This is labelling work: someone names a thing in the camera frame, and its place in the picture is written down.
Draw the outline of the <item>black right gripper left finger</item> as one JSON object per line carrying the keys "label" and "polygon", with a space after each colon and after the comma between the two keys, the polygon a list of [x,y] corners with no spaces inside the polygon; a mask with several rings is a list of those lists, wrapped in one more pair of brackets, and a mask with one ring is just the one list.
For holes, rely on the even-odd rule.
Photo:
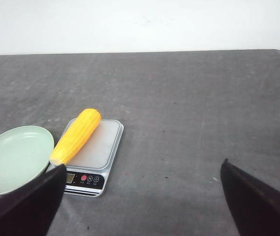
{"label": "black right gripper left finger", "polygon": [[0,198],[0,236],[45,236],[66,184],[61,164]]}

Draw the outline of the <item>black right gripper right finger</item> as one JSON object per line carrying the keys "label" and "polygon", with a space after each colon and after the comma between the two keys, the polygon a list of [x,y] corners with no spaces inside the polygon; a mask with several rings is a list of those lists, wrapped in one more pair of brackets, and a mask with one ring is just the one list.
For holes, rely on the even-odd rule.
{"label": "black right gripper right finger", "polygon": [[220,177],[224,196],[241,236],[280,236],[280,191],[227,159]]}

